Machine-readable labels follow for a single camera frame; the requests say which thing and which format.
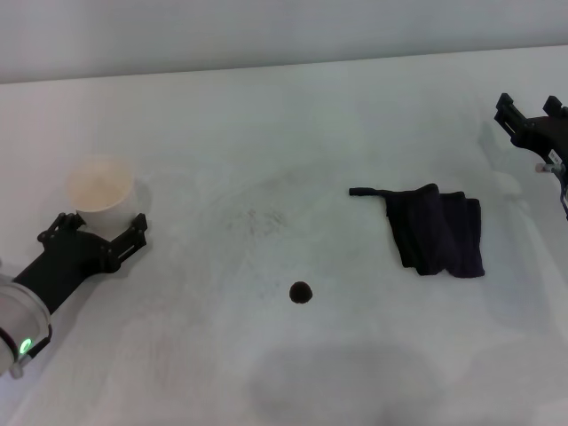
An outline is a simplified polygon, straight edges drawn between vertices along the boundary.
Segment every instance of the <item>black mechanical arm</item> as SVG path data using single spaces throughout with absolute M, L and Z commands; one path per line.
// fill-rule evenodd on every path
M 568 218 L 568 107 L 550 96 L 543 109 L 547 116 L 525 118 L 513 105 L 513 99 L 503 93 L 497 102 L 495 121 L 509 134 L 514 146 L 533 151 L 544 160 L 545 164 L 537 165 L 537 171 L 556 175 L 561 187 L 560 202 Z
M 37 237 L 43 253 L 13 281 L 0 283 L 0 374 L 9 369 L 20 377 L 51 340 L 51 314 L 88 277 L 118 271 L 146 245 L 143 214 L 112 241 L 80 231 L 82 225 L 76 214 L 59 214 Z

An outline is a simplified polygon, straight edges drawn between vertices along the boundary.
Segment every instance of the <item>white tabletop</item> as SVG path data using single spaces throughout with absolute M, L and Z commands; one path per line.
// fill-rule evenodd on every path
M 566 76 L 556 47 L 0 86 L 5 264 L 86 154 L 131 160 L 151 221 L 0 378 L 0 422 L 565 425 L 568 222 L 493 116 L 568 103 Z M 481 201 L 483 279 L 402 268 L 383 203 L 347 195 L 430 182 Z

